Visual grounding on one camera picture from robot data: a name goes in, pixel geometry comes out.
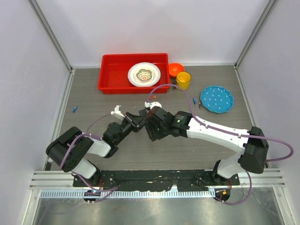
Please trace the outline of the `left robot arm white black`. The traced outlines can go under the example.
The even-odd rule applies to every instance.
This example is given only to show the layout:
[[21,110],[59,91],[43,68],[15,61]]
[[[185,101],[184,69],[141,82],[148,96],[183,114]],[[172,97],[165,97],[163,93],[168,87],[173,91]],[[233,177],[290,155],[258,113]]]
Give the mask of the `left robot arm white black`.
[[47,148],[46,154],[65,173],[76,174],[79,180],[89,187],[95,187],[101,179],[100,170],[84,157],[94,154],[103,158],[112,157],[118,150],[118,144],[122,142],[131,132],[139,132],[146,123],[147,111],[140,110],[138,115],[125,113],[122,122],[112,122],[100,138],[97,135],[83,133],[77,127],[71,127]]

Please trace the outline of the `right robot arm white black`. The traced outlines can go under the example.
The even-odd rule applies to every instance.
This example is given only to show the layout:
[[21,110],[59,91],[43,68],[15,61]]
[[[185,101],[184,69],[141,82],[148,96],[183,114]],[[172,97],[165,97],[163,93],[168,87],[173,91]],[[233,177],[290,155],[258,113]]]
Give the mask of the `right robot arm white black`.
[[154,106],[146,114],[145,124],[149,138],[160,140],[169,135],[205,140],[235,151],[227,159],[218,160],[212,170],[212,181],[223,185],[232,176],[243,172],[262,174],[269,149],[262,130],[234,129],[193,117],[188,112],[178,111],[175,115]]

